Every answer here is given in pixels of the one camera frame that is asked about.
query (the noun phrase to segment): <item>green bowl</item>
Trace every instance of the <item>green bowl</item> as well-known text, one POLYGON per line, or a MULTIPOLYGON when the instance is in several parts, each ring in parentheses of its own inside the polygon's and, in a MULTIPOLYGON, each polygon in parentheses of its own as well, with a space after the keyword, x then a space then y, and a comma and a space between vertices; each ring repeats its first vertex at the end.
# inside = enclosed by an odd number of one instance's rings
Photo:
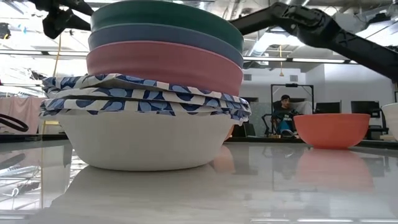
POLYGON ((217 37, 243 50, 243 36, 228 21, 201 9, 164 1, 119 1, 99 8, 91 17, 91 31, 131 23, 183 27, 217 37))

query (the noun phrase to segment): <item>stack of bowls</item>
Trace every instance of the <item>stack of bowls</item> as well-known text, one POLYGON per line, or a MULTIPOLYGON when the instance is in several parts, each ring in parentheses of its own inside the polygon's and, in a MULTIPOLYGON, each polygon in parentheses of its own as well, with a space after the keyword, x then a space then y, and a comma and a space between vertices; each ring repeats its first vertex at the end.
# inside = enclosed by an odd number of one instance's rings
POLYGON ((40 116, 56 119, 78 155, 116 170, 210 162, 235 124, 243 37, 201 9, 121 1, 91 17, 88 75, 48 78, 40 116))

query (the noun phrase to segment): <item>black cable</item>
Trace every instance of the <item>black cable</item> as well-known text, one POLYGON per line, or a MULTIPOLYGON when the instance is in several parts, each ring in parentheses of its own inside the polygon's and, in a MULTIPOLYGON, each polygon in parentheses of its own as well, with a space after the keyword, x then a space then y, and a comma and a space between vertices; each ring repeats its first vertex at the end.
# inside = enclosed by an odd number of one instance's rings
POLYGON ((29 130, 29 127, 25 123, 23 123, 22 121, 20 121, 20 120, 18 120, 16 118, 4 115, 4 114, 0 114, 0 124, 5 124, 6 126, 9 126, 10 128, 15 129, 17 131, 27 132, 27 130, 29 130), (9 121, 6 121, 3 118, 8 119, 8 120, 10 120, 12 122, 15 122, 15 123, 19 124, 20 126, 15 125, 15 124, 13 124, 13 123, 11 123, 9 121))

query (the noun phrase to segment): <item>computer monitor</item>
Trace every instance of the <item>computer monitor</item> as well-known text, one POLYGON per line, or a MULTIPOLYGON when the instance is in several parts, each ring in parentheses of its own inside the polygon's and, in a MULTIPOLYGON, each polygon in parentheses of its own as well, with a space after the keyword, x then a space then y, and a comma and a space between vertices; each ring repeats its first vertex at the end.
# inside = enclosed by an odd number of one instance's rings
POLYGON ((380 118, 378 101, 351 101, 351 112, 369 114, 371 118, 380 118))
POLYGON ((315 113, 341 113, 340 102, 317 103, 315 113))

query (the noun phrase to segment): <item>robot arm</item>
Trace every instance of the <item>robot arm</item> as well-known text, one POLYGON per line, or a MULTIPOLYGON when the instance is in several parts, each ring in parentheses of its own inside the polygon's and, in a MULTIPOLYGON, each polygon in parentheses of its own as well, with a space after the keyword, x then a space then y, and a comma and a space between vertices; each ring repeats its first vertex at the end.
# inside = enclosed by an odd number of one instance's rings
POLYGON ((333 50, 358 64, 398 81, 398 53, 343 30, 328 14, 318 9, 290 6, 281 2, 231 21, 242 35, 279 26, 304 44, 333 50))

